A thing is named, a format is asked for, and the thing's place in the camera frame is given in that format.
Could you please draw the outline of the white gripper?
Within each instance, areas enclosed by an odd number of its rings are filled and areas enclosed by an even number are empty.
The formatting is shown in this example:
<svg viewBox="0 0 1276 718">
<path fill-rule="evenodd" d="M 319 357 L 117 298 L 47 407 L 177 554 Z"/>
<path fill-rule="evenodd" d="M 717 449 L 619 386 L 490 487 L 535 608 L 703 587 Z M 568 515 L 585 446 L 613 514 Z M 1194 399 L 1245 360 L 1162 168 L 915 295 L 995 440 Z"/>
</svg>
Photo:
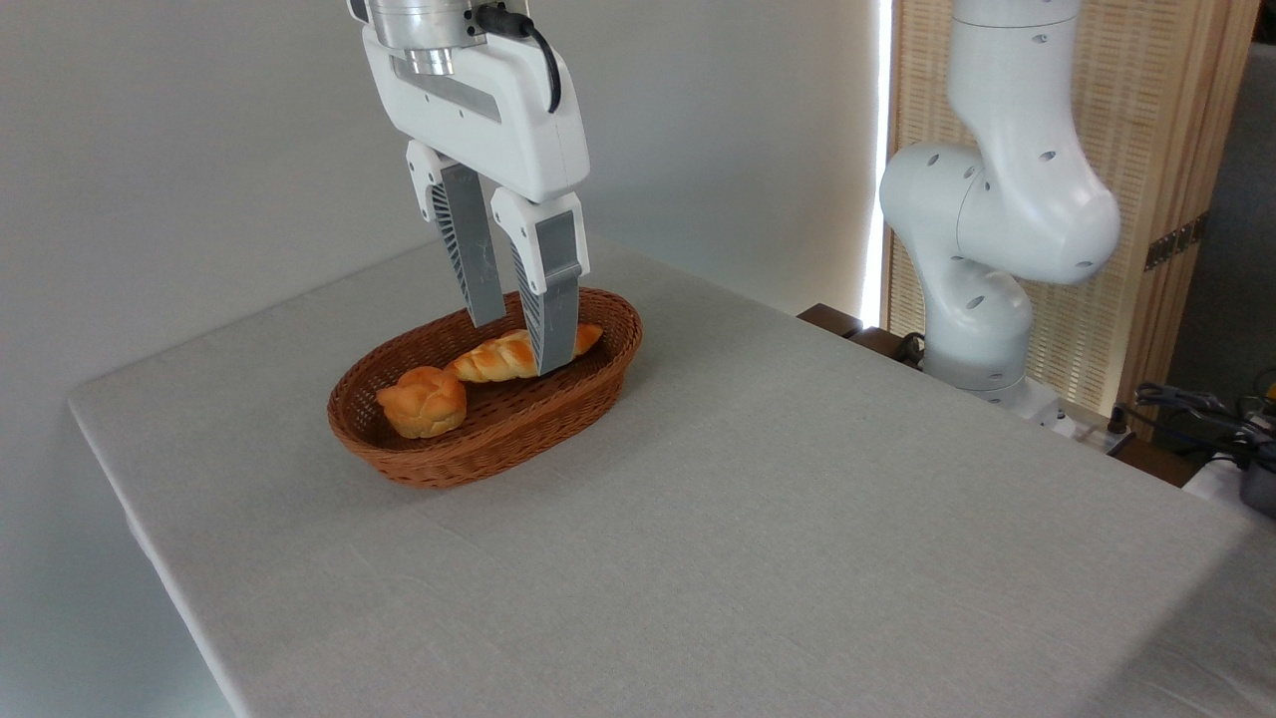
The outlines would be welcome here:
<svg viewBox="0 0 1276 718">
<path fill-rule="evenodd" d="M 370 26 L 362 42 L 389 122 L 413 138 L 404 153 L 413 196 L 441 233 L 473 325 L 507 314 L 481 173 L 507 187 L 493 193 L 493 218 L 513 249 L 537 376 L 570 363 L 579 281 L 591 272 L 570 191 L 588 177 L 591 159 L 565 61 L 556 60 L 561 92 L 549 111 L 547 68 L 533 41 L 495 37 L 456 50 L 450 77 L 415 77 Z"/>
</svg>

